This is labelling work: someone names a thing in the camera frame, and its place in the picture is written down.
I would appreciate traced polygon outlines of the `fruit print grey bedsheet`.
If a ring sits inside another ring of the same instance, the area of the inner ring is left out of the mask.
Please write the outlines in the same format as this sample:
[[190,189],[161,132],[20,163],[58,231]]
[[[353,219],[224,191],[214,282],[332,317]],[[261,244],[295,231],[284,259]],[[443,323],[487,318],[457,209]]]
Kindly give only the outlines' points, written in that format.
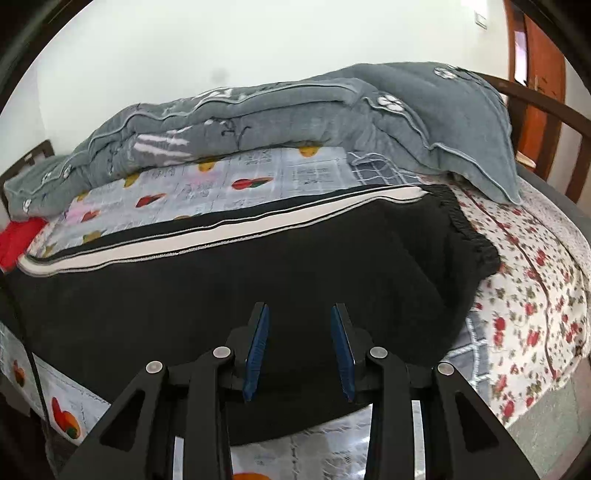
[[[230,156],[222,160],[155,168],[136,172],[75,198],[70,206],[37,234],[28,253],[49,257],[68,248],[174,219],[213,212],[238,210],[271,201],[332,193],[359,185],[421,185],[422,177],[397,170],[389,162],[373,158],[346,162],[339,148],[270,149]],[[31,369],[23,345],[1,323],[1,363],[35,413],[42,415],[39,393],[27,375]],[[39,362],[45,400],[59,393],[68,417],[63,434],[79,444],[107,402],[81,384],[67,379],[49,364]],[[254,443],[232,450],[238,473],[280,475],[294,479],[361,479],[369,442],[370,407],[322,424],[306,433]]]

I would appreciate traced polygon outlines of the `grey folded quilt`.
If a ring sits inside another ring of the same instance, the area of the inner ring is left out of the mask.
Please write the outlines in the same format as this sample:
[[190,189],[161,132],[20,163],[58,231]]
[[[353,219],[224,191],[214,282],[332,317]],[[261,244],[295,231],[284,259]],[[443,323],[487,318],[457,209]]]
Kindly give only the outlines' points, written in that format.
[[3,187],[9,216],[52,217],[79,194],[150,167],[273,147],[341,147],[416,173],[453,173],[519,203],[511,123],[481,76],[448,64],[356,64],[300,81],[216,88],[130,105],[71,153]]

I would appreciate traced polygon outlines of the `orange wooden door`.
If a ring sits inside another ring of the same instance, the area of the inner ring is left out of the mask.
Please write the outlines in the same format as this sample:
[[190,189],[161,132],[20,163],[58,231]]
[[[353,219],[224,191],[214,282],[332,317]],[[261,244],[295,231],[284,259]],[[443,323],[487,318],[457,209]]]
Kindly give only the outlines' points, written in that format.
[[[509,35],[509,80],[565,101],[565,58],[554,42],[514,2],[504,3]],[[541,140],[537,135],[546,120],[544,113],[533,111],[531,119],[540,122],[527,133],[521,149],[536,158]]]

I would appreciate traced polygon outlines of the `dark wooden bed footboard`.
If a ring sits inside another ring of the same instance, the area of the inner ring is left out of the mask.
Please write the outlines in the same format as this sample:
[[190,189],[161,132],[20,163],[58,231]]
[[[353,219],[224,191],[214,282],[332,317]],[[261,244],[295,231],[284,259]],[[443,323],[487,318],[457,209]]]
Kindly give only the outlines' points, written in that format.
[[5,192],[5,184],[14,177],[17,177],[19,174],[38,167],[39,165],[45,167],[47,160],[51,159],[54,154],[55,152],[51,141],[46,139],[29,150],[4,173],[1,174],[1,201],[9,218],[11,218],[11,213],[9,210],[8,197]]

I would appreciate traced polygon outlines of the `dark wooden bed headboard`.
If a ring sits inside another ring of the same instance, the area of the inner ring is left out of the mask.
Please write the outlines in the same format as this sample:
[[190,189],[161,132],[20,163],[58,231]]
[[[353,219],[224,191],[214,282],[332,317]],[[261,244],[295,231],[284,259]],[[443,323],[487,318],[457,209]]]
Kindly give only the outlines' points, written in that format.
[[[543,181],[548,181],[554,164],[561,126],[567,125],[581,136],[578,155],[565,192],[567,198],[577,203],[590,172],[590,120],[566,104],[519,83],[484,73],[478,75],[508,97],[511,142],[516,161]],[[536,158],[526,155],[521,149],[525,145],[527,133],[532,133],[534,126],[540,126],[540,122],[531,119],[533,111],[544,113],[546,118],[543,129],[537,133],[541,146]]]

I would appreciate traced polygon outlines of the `white wall switch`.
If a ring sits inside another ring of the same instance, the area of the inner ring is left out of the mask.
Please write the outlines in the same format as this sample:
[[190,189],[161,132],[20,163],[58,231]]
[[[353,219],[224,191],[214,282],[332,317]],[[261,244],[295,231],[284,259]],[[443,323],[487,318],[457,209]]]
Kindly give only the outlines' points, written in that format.
[[482,29],[488,29],[488,20],[486,16],[481,15],[479,12],[475,13],[475,23]]

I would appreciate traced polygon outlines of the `red floral white bedsheet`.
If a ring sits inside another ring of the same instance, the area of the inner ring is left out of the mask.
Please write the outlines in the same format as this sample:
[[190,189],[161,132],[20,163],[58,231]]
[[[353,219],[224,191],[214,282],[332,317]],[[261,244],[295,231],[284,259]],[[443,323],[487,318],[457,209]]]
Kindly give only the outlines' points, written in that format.
[[497,248],[446,358],[505,426],[563,387],[590,353],[590,245],[545,195],[520,180],[522,202],[502,205],[441,176],[472,226]]

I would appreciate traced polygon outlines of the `black pants with white stripe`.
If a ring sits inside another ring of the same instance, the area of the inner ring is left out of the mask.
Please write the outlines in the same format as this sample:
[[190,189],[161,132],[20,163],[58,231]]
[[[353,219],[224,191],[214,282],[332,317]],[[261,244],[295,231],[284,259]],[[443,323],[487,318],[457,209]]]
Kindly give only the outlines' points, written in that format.
[[270,335],[252,401],[228,410],[235,445],[348,415],[332,306],[407,363],[452,348],[496,247],[444,185],[358,187],[138,227],[7,276],[33,352],[113,402],[149,361],[221,346],[263,302]]

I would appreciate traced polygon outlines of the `red cloth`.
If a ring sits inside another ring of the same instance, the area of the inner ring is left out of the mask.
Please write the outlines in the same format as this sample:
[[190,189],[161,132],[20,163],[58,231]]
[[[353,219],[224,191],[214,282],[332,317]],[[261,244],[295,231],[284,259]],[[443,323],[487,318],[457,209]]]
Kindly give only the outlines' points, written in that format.
[[24,222],[10,221],[0,234],[0,266],[2,272],[13,269],[47,221],[31,218]]

